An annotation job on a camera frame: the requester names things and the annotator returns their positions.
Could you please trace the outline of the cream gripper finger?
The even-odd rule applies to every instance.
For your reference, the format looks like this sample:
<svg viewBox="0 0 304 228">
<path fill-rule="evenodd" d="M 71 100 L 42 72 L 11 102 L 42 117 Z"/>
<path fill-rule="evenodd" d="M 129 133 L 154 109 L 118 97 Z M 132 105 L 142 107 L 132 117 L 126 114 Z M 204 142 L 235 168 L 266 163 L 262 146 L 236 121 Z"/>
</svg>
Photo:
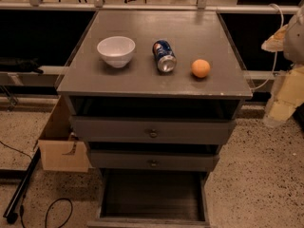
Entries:
<svg viewBox="0 0 304 228">
<path fill-rule="evenodd" d="M 279 52 L 284 50 L 284 40 L 287 31 L 287 25 L 278 29 L 272 36 L 263 42 L 261 48 L 268 52 Z"/>
<path fill-rule="evenodd" d="M 281 72 L 274 81 L 271 99 L 265 107 L 263 122 L 268 127 L 285 124 L 304 104 L 304 66 L 295 65 Z"/>
</svg>

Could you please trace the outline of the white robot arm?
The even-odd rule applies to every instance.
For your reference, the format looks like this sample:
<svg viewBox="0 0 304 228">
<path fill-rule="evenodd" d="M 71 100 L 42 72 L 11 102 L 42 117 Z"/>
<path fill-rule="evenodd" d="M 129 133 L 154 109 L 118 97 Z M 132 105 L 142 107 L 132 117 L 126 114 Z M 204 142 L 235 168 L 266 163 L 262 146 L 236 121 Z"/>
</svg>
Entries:
<svg viewBox="0 0 304 228">
<path fill-rule="evenodd" d="M 292 68 L 275 78 L 263 122 L 269 127 L 285 124 L 304 104 L 304 6 L 287 25 L 277 30 L 261 46 L 269 52 L 282 51 Z"/>
</svg>

